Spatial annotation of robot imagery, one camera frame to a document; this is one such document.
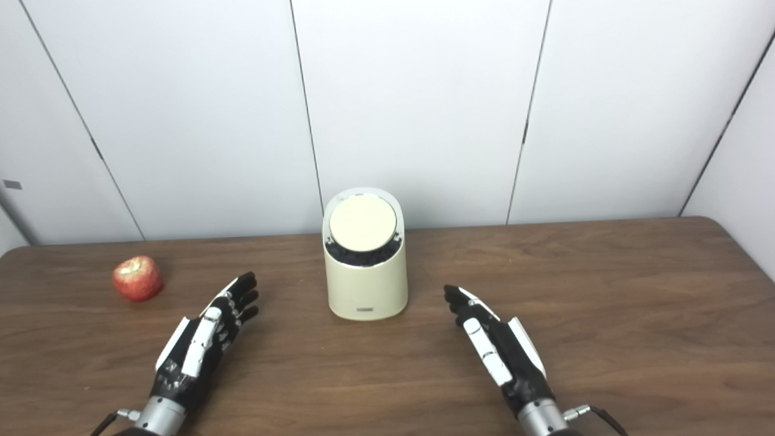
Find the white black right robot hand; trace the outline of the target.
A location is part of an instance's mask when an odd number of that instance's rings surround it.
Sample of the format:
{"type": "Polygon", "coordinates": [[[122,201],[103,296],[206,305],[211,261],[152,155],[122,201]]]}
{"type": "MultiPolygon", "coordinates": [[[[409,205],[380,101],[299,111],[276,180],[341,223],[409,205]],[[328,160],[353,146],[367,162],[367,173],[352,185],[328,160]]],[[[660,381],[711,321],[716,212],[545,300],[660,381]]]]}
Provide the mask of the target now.
{"type": "Polygon", "coordinates": [[[478,296],[457,285],[444,285],[444,300],[514,416],[530,404],[556,400],[539,354],[518,318],[501,320],[478,296]]]}

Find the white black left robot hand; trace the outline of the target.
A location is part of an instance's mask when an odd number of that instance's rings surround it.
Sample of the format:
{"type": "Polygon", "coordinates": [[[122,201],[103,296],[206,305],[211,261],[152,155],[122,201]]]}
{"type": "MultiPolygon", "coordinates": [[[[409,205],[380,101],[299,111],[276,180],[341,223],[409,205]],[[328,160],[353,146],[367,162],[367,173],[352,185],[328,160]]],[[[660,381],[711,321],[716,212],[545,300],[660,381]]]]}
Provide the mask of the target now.
{"type": "Polygon", "coordinates": [[[258,296],[256,276],[247,271],[216,293],[197,317],[183,317],[157,358],[150,395],[188,412],[199,408],[226,351],[258,314],[258,296]]]}

